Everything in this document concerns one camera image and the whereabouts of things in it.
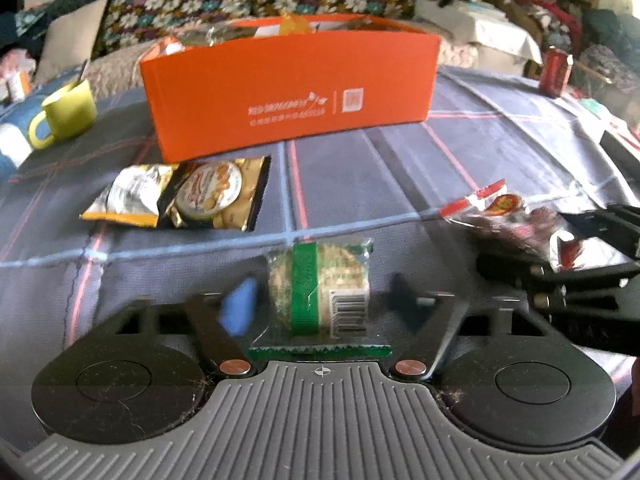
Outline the beige plain pillow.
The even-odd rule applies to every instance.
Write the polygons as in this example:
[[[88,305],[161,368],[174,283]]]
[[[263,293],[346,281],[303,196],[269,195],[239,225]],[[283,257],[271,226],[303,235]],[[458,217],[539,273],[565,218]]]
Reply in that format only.
[[[47,30],[35,72],[40,86],[91,58],[108,0],[96,0],[61,16]]]

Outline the red clear candy bag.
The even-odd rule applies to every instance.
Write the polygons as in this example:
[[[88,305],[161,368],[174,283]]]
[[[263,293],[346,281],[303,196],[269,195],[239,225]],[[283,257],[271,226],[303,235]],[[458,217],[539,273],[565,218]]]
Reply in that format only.
[[[555,272],[630,263],[611,243],[573,226],[553,206],[533,206],[499,180],[439,209],[446,221],[470,234],[537,257]]]

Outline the silver yellow snack packet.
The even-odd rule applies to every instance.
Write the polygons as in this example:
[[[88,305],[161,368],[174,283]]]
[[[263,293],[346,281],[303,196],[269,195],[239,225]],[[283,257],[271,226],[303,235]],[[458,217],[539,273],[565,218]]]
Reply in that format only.
[[[80,218],[156,228],[160,221],[160,198],[178,168],[178,165],[145,164],[123,169]]]

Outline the orange cardboard box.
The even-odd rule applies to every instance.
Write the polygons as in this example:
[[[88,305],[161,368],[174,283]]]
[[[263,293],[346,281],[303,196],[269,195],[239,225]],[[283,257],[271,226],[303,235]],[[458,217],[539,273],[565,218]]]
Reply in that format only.
[[[243,20],[250,38],[140,61],[165,162],[314,134],[423,122],[431,107],[440,38],[371,16],[308,16],[302,34],[280,18]]]

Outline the green cracker pack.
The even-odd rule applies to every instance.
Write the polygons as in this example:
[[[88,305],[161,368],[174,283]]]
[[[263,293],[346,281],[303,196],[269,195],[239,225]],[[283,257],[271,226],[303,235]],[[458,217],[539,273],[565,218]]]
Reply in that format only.
[[[248,354],[255,361],[386,358],[392,348],[371,328],[373,240],[306,240],[267,256],[269,325]]]

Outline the red soda can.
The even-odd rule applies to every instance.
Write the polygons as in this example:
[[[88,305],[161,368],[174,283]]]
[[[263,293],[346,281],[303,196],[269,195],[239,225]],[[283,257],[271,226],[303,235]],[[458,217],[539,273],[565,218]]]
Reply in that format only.
[[[556,47],[550,47],[544,55],[544,65],[539,78],[539,89],[546,96],[559,98],[570,80],[574,56]]]

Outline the left floral cushion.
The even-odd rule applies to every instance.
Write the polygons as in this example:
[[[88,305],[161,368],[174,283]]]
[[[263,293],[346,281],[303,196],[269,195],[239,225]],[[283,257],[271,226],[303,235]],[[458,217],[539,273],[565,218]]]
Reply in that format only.
[[[246,18],[250,0],[112,0],[99,34],[103,53],[163,37],[175,29]]]

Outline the black gold cookie packet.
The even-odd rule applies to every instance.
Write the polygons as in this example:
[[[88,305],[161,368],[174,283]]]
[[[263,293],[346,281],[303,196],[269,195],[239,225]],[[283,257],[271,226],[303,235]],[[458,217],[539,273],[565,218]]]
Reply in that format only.
[[[160,228],[252,232],[268,184],[271,158],[183,162],[160,194]]]

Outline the blue white blanket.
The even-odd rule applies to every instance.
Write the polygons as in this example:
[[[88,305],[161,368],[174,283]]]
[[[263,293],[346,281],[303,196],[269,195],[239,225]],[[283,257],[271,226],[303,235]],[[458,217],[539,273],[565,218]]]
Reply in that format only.
[[[0,178],[4,182],[20,168],[32,152],[27,137],[27,127],[32,118],[41,110],[41,103],[53,92],[78,78],[80,67],[58,75],[45,84],[40,84],[23,101],[1,103],[1,169]]]

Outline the yellow-green mug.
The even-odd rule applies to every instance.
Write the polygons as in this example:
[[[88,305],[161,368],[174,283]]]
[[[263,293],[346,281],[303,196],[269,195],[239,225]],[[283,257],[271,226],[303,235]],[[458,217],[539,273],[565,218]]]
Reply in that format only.
[[[89,81],[66,84],[41,103],[27,127],[27,139],[34,150],[81,136],[98,116]]]

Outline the small orange white bottle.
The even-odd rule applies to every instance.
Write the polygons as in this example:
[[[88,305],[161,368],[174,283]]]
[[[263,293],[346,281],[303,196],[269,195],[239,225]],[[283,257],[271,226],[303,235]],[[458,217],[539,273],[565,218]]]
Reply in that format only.
[[[12,103],[22,102],[30,93],[30,77],[26,72],[14,72],[6,78],[9,99]]]

